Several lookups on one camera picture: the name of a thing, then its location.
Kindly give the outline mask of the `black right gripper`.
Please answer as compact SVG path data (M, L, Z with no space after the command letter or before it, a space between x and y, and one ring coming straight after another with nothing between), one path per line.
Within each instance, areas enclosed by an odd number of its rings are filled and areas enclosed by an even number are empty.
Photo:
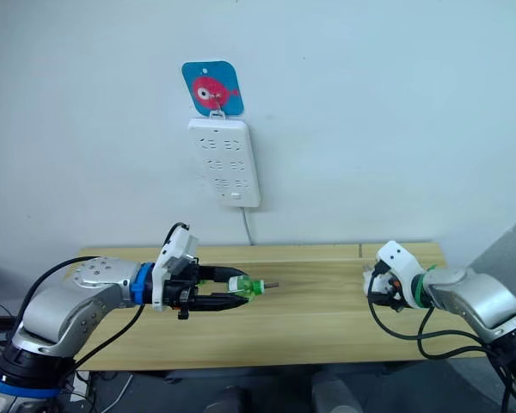
M379 305L389 307L396 312L408 307L408 303L402 295L402 285L399 281L388 283L386 291L381 294Z

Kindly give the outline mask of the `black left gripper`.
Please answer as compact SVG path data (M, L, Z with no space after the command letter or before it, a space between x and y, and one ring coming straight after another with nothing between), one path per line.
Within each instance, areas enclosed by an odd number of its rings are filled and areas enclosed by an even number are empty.
M246 298L234 293L198 295L200 280L228 282L231 277L244 276L242 270L231 267L199 266L190 262L181 272L173 274L163 283L163 305L177 310L179 320L189 318L190 306L195 311L226 311L246 304Z

